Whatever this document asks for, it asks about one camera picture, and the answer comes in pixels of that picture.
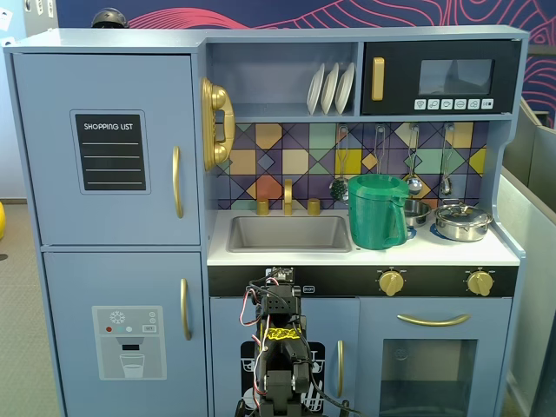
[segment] toy kitchen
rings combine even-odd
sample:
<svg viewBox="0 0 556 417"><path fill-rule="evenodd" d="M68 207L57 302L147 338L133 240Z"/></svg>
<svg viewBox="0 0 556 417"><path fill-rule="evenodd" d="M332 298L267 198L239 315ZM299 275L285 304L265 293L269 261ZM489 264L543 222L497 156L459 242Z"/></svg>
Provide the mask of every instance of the toy kitchen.
<svg viewBox="0 0 556 417"><path fill-rule="evenodd" d="M500 416L526 257L497 193L527 42L50 30L4 48L62 415Z"/></svg>

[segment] microwave button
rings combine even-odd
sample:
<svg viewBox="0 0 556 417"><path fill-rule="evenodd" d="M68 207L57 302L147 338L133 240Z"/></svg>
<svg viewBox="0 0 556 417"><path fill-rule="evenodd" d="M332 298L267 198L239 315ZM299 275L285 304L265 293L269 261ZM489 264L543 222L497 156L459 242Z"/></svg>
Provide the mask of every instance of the microwave button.
<svg viewBox="0 0 556 417"><path fill-rule="evenodd" d="M454 108L456 110L465 110L467 107L467 99L466 98L458 98L455 101Z"/></svg>
<svg viewBox="0 0 556 417"><path fill-rule="evenodd" d="M470 98L469 99L469 104L467 105L467 108L470 109L470 110L480 109L480 98Z"/></svg>
<svg viewBox="0 0 556 417"><path fill-rule="evenodd" d="M480 107L484 110L492 110L493 106L494 106L493 98L483 98L483 102L480 105Z"/></svg>
<svg viewBox="0 0 556 417"><path fill-rule="evenodd" d="M440 108L443 110L451 110L453 108L453 98L443 98Z"/></svg>
<svg viewBox="0 0 556 417"><path fill-rule="evenodd" d="M429 98L428 99L428 107L429 110L438 110L440 108L440 99L439 98Z"/></svg>
<svg viewBox="0 0 556 417"><path fill-rule="evenodd" d="M424 110L427 108L427 100L425 100L424 98L418 98L417 100L415 100L415 110Z"/></svg>

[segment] yellow tape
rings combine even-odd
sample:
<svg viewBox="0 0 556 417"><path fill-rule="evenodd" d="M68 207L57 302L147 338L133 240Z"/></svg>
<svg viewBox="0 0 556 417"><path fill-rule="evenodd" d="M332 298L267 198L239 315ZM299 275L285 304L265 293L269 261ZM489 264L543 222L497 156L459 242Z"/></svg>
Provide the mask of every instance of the yellow tape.
<svg viewBox="0 0 556 417"><path fill-rule="evenodd" d="M272 341L281 341L283 339L299 339L299 336L292 328L270 328L268 336Z"/></svg>

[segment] silver pot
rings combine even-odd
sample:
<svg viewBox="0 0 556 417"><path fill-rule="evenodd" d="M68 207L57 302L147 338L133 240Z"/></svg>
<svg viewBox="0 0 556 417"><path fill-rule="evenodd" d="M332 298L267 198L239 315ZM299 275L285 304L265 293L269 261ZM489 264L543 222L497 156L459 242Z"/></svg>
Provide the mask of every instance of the silver pot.
<svg viewBox="0 0 556 417"><path fill-rule="evenodd" d="M493 220L485 210L461 203L438 207L434 215L438 232L459 242L480 241Z"/></svg>
<svg viewBox="0 0 556 417"><path fill-rule="evenodd" d="M420 228L427 222L427 216L431 212L430 206L419 200L407 199L404 209L406 214L406 225L409 228Z"/></svg>

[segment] blue cabinet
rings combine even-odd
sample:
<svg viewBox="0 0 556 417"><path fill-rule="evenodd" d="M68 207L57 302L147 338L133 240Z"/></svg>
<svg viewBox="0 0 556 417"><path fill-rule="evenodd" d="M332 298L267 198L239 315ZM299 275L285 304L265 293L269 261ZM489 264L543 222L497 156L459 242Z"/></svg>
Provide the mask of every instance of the blue cabinet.
<svg viewBox="0 0 556 417"><path fill-rule="evenodd" d="M44 260L69 417L208 414L199 254Z"/></svg>
<svg viewBox="0 0 556 417"><path fill-rule="evenodd" d="M255 308L248 304L245 322L255 318ZM240 298L211 298L210 314L213 348L213 384L215 417L233 415L243 397L252 407L255 327L243 327ZM307 337L315 360L313 372L317 383L332 398L348 399L354 404L357 371L359 300L302 299L301 312L307 316ZM343 354L339 354L339 345ZM312 390L303 398L317 414L337 415L339 410L326 403Z"/></svg>
<svg viewBox="0 0 556 417"><path fill-rule="evenodd" d="M356 406L366 415L493 415L510 299L361 299Z"/></svg>
<svg viewBox="0 0 556 417"><path fill-rule="evenodd" d="M200 244L189 56L13 59L42 244Z"/></svg>

